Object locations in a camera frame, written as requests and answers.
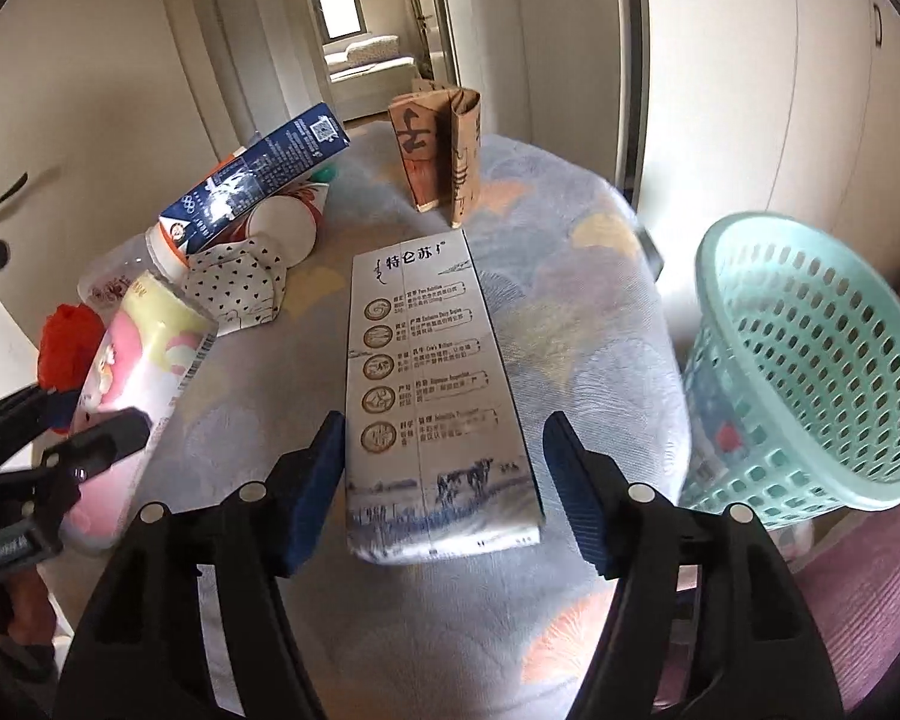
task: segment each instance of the blue milk box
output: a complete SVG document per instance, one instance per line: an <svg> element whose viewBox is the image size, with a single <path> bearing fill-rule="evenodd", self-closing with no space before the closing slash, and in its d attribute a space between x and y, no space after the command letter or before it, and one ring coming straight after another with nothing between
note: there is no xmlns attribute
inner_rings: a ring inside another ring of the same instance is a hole
<svg viewBox="0 0 900 720"><path fill-rule="evenodd" d="M160 214L160 227L181 254L195 254L240 214L349 145L326 103L314 105L180 197Z"/></svg>

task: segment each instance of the window frame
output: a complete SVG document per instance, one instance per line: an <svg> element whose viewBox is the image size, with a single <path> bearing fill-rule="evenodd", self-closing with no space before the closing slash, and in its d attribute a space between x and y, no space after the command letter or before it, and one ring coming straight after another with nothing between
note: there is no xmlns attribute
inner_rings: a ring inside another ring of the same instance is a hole
<svg viewBox="0 0 900 720"><path fill-rule="evenodd" d="M327 22L323 18L323 4L320 0L310 0L314 6L314 15L317 18L317 30L320 33L320 40L322 40L324 46L328 46L331 43L336 43L338 40L347 40L352 37L357 37L358 35L367 34L367 23L364 21L364 8L360 3L360 0L353 0L354 4L357 6L357 20L360 22L360 29L356 32L351 32L346 35L338 35L338 37L330 37L330 32L327 29Z"/></svg>

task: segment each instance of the cabinet handle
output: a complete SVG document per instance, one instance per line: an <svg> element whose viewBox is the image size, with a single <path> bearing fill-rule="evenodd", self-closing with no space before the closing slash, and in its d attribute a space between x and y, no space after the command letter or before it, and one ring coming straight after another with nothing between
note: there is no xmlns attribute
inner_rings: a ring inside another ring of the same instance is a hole
<svg viewBox="0 0 900 720"><path fill-rule="evenodd" d="M883 47L883 13L880 12L880 6L874 3L874 15L876 16L876 47Z"/></svg>

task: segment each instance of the patterned tablecloth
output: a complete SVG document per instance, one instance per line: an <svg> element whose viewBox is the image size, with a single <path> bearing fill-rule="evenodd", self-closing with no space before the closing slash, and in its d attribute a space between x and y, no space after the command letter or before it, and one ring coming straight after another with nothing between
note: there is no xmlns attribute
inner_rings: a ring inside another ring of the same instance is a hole
<svg viewBox="0 0 900 720"><path fill-rule="evenodd" d="M290 271L282 313L218 340L140 503L159 499L174 511L216 503L307 445L327 410L343 410L353 256L448 224L439 211L410 207L389 124L356 130L337 165L317 247ZM481 202L464 229L540 486L542 541L370 565L347 552L341 486L316 555L281 584L331 720L565 716L612 586L578 555L543 461L544 419L565 410L588 448L671 499L689 455L677 365L635 224L596 175L485 136ZM58 593L63 581L53 582ZM218 699L234 707L218 626L211 614L205 622Z"/></svg>

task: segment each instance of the plastic basket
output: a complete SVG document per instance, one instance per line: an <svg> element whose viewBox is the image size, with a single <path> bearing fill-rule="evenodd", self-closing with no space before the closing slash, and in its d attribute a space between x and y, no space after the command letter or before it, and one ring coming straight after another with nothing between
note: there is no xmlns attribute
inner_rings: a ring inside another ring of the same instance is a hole
<svg viewBox="0 0 900 720"><path fill-rule="evenodd" d="M900 301L879 274L792 218L740 214L703 237L697 291L682 506L781 527L900 503Z"/></svg>

